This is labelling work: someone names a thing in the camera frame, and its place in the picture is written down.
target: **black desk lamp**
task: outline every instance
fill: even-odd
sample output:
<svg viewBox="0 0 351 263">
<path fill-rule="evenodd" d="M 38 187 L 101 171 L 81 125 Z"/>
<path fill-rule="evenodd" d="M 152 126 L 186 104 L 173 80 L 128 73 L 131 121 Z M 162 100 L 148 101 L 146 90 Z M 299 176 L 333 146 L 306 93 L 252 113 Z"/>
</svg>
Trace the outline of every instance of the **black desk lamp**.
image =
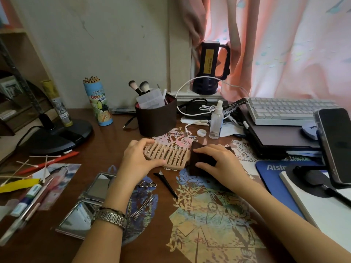
<svg viewBox="0 0 351 263">
<path fill-rule="evenodd" d="M 64 127 L 60 120 L 53 123 L 44 113 L 36 97 L 29 88 L 27 81 L 15 66 L 1 38 L 0 53 L 6 64 L 10 67 L 24 93 L 28 96 L 34 109 L 39 113 L 39 119 L 43 124 L 43 127 L 33 133 L 26 143 L 29 153 L 32 155 L 59 154 L 71 150 L 85 142 L 93 130 L 92 125 L 88 121 L 80 119 L 73 119 L 73 125 L 70 127 Z"/>
</svg>

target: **red pen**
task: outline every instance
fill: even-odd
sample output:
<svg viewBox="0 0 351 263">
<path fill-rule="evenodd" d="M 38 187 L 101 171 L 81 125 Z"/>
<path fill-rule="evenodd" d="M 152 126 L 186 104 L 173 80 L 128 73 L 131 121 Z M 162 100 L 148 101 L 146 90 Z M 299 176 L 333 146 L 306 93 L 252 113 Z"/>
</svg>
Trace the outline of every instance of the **red pen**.
<svg viewBox="0 0 351 263">
<path fill-rule="evenodd" d="M 53 163 L 57 163 L 57 162 L 62 161 L 64 159 L 73 157 L 73 156 L 75 156 L 77 154 L 79 154 L 78 151 L 72 151 L 72 152 L 70 152 L 70 153 L 68 153 L 66 155 L 63 155 L 62 157 L 58 157 L 58 158 L 55 158 L 55 159 L 52 159 L 52 160 L 48 161 L 46 166 L 49 166 L 49 165 L 51 165 Z M 26 173 L 31 172 L 31 171 L 36 171 L 36 170 L 38 170 L 38 169 L 40 169 L 42 167 L 45 167 L 45 162 L 38 164 L 38 168 L 37 167 L 30 167 L 28 169 L 25 169 L 23 171 L 18 172 L 17 174 L 19 174 L 19 175 L 20 174 L 26 174 Z"/>
</svg>

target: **curtain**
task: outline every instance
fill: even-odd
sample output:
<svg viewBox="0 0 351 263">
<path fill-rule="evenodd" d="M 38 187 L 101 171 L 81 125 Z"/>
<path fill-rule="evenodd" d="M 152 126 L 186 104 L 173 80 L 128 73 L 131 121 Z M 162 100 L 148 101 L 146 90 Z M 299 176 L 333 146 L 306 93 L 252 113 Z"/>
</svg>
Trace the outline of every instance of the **curtain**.
<svg viewBox="0 0 351 263">
<path fill-rule="evenodd" d="M 178 0 L 193 45 L 228 43 L 226 82 L 253 97 L 326 98 L 351 112 L 351 0 Z M 223 69 L 226 53 L 219 52 Z M 222 84 L 222 96 L 244 93 Z"/>
</svg>

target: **hair brush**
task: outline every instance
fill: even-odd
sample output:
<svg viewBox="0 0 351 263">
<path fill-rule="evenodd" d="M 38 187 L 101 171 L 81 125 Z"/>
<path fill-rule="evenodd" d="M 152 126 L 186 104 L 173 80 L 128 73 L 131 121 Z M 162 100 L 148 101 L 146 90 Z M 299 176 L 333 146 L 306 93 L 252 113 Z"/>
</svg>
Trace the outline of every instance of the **hair brush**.
<svg viewBox="0 0 351 263">
<path fill-rule="evenodd" d="M 163 165 L 163 167 L 173 170 L 184 169 L 190 161 L 190 150 L 184 149 L 178 145 L 163 145 L 157 141 L 145 147 L 144 155 L 148 159 L 167 160 L 166 165 Z"/>
</svg>

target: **computer mouse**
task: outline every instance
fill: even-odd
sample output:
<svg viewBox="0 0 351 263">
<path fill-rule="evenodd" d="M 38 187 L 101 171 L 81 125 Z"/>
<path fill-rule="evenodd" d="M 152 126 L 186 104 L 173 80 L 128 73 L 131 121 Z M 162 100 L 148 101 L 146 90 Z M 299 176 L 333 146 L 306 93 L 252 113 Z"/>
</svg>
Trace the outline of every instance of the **computer mouse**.
<svg viewBox="0 0 351 263">
<path fill-rule="evenodd" d="M 316 122 L 315 121 L 309 122 L 309 123 L 305 123 L 302 126 L 302 131 L 309 138 L 311 138 L 313 140 L 318 140 L 318 138 L 317 138 L 317 126 L 316 126 Z"/>
</svg>

